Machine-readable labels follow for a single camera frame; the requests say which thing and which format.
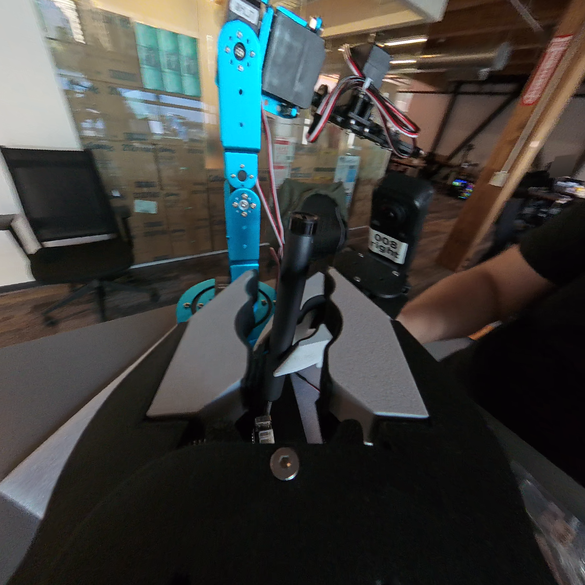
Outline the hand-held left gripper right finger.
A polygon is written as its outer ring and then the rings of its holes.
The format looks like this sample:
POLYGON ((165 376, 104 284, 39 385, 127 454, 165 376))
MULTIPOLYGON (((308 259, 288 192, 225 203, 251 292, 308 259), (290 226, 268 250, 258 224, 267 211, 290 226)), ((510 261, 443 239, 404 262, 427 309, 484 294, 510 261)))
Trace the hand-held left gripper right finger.
POLYGON ((340 422, 358 421, 366 445, 374 443, 380 420, 428 419, 391 318, 335 268, 328 279, 340 314, 340 332, 327 350, 330 412, 340 422))

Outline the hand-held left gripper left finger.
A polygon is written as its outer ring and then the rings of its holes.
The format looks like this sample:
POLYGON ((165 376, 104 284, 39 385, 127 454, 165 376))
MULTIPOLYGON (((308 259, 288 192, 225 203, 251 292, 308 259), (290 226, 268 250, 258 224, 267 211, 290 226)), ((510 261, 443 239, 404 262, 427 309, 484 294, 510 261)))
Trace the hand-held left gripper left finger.
POLYGON ((246 271, 186 322, 148 418, 214 423, 244 414, 257 292, 257 270, 246 271))

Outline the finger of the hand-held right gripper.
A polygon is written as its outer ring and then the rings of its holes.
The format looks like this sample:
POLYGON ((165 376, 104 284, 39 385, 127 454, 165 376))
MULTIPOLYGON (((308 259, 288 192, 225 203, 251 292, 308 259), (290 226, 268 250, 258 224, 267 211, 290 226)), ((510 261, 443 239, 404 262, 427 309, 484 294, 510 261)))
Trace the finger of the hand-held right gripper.
POLYGON ((295 374, 311 366, 321 368, 327 345, 332 335, 325 324, 321 324, 309 337, 304 338, 292 347, 291 353, 274 370, 274 377, 295 374))

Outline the black electric screwdriver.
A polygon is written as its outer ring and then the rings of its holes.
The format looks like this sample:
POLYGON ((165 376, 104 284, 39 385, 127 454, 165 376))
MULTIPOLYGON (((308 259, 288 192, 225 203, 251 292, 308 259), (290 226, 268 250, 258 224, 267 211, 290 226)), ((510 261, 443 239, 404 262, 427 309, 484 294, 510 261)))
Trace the black electric screwdriver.
POLYGON ((293 212, 289 219, 274 316, 271 327, 263 331, 265 358, 261 393, 266 416, 282 394, 284 382, 274 373, 294 340, 317 226, 318 216, 307 212, 293 212))

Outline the person's right forearm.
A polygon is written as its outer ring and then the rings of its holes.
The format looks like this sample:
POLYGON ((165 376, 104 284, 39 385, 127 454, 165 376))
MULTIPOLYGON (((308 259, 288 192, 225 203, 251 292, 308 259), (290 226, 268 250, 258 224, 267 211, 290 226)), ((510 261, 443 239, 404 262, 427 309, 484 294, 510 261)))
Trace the person's right forearm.
POLYGON ((407 302, 397 321, 421 344, 462 338, 515 316, 554 288, 514 246, 407 302))

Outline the black office chair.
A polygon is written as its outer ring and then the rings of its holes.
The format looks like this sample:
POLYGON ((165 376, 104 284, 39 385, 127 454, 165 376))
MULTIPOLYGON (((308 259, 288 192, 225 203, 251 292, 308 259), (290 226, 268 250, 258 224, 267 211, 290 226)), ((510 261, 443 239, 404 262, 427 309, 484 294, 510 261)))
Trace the black office chair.
POLYGON ((304 199, 301 211, 318 217, 311 260, 322 260, 339 253, 347 239, 347 224, 339 204, 328 194, 313 193, 304 199))
POLYGON ((33 253, 25 251, 14 227, 15 214, 1 216, 1 231, 10 233, 25 253, 38 284, 67 284, 71 290, 42 311, 47 326, 56 325, 55 311, 91 293, 102 322, 107 320, 108 291, 144 294, 153 303, 159 301, 154 288, 120 281, 135 261, 130 209, 111 205, 90 150, 1 146, 1 154, 40 247, 33 253))

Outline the black circuit board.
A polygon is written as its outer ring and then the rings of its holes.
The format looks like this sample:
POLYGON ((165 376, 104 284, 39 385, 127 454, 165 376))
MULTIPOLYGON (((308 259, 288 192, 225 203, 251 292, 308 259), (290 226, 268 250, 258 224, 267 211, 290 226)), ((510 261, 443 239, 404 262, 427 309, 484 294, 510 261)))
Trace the black circuit board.
POLYGON ((273 445, 275 443, 272 419, 269 414, 254 418, 252 443, 260 445, 273 445))

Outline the wooden pillar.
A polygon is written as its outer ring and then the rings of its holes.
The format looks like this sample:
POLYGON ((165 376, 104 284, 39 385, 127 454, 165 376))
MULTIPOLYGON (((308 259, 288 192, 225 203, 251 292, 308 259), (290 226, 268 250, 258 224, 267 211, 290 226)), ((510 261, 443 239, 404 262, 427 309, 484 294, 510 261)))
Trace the wooden pillar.
POLYGON ((573 39, 539 101, 534 106, 522 106, 521 93, 473 193, 435 259, 438 266, 457 272, 468 264, 579 89, 584 78, 584 1, 570 2, 552 39, 565 34, 572 34, 573 39), (501 170, 508 172, 505 186, 489 185, 493 173, 501 170))

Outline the person's black shirt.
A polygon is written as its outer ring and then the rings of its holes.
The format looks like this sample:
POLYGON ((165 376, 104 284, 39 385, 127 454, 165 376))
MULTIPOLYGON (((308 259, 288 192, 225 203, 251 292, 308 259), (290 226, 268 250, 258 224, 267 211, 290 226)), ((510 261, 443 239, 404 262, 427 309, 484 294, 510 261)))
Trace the person's black shirt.
POLYGON ((552 289, 442 362, 479 406, 584 486, 584 201, 519 251, 552 289))

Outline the stack of cardboard boxes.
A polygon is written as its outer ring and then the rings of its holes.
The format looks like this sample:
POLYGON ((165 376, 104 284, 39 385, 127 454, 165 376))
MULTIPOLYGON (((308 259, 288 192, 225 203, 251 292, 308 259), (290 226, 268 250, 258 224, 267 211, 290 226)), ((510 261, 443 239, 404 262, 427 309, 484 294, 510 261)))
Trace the stack of cardboard boxes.
POLYGON ((135 262, 226 248, 215 85, 226 1, 35 1, 135 262))

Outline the red white sign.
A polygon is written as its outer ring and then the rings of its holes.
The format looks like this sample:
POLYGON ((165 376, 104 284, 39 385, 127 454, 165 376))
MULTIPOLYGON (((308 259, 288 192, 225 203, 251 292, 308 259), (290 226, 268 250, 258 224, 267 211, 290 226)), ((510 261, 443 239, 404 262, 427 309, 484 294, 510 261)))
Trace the red white sign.
POLYGON ((567 48, 573 39, 572 34, 555 36, 544 51, 530 82, 526 85, 521 96, 522 106, 534 106, 543 95, 547 85, 554 75, 567 48))

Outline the large clear zip bag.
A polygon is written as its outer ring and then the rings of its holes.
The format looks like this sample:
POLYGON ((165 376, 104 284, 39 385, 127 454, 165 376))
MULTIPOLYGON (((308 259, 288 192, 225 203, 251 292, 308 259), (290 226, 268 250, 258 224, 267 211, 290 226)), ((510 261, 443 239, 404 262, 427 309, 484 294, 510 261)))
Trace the large clear zip bag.
POLYGON ((584 523, 517 463, 512 471, 535 539, 558 584, 584 584, 584 523))

